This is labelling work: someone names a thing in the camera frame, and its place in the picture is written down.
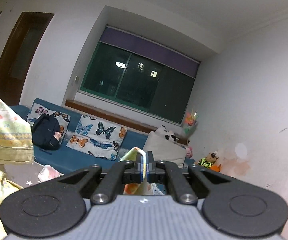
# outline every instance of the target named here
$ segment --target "black round disc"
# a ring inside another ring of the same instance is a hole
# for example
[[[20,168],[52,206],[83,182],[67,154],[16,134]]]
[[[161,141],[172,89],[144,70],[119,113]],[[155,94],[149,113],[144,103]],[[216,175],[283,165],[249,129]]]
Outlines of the black round disc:
[[[22,189],[0,206],[0,218],[8,234],[34,238],[63,233],[81,221],[85,213],[85,202],[75,187],[60,183]]]
[[[250,186],[211,191],[204,200],[202,213],[223,233],[264,237],[281,232],[288,218],[288,206],[277,194]]]

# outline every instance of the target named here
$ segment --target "orange toy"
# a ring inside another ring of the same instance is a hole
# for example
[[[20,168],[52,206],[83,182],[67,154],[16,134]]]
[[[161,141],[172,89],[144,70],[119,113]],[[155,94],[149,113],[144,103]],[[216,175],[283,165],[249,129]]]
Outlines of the orange toy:
[[[209,169],[212,170],[212,171],[217,171],[217,172],[220,172],[221,171],[221,164],[220,165],[216,165],[216,164],[213,164]]]

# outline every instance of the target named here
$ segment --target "wooden door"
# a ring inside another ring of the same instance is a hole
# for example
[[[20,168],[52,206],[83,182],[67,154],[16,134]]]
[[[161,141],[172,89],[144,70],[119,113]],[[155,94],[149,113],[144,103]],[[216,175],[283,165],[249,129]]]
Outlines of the wooden door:
[[[54,14],[22,12],[0,59],[0,98],[18,105],[36,48]]]

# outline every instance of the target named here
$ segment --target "blue sofa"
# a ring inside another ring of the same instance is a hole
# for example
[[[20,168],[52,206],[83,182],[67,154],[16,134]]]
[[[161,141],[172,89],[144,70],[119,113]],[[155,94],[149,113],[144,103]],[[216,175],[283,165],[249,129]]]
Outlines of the blue sofa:
[[[53,111],[59,111],[67,113],[71,116],[71,120],[68,124],[68,131],[74,132],[81,114],[70,111],[61,106],[57,106],[50,102],[44,101],[42,99],[36,98],[34,103],[38,103],[45,106],[47,109]],[[29,108],[26,106],[11,106],[11,109],[16,112],[21,118],[26,120]],[[132,149],[133,147],[143,148],[147,135],[136,133],[128,130],[126,136],[123,140],[121,148]],[[84,168],[93,164],[101,165],[103,169],[109,169],[115,161],[103,160],[101,158],[96,158],[94,156],[73,150],[66,147],[67,141],[63,140],[59,149],[55,151],[44,150],[37,146],[34,146],[34,160],[42,165],[51,165],[59,172],[63,174],[70,173],[72,171]]]

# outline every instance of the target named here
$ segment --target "glass window pane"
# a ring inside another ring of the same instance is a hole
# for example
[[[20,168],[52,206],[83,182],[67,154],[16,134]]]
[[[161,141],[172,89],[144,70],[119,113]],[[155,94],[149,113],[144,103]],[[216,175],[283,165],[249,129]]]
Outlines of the glass window pane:
[[[181,123],[194,81],[194,78],[170,67],[165,67],[149,112],[167,120]]]
[[[128,51],[99,43],[82,87],[114,97],[129,56]]]
[[[148,110],[162,69],[163,65],[132,54],[116,98],[135,108]]]

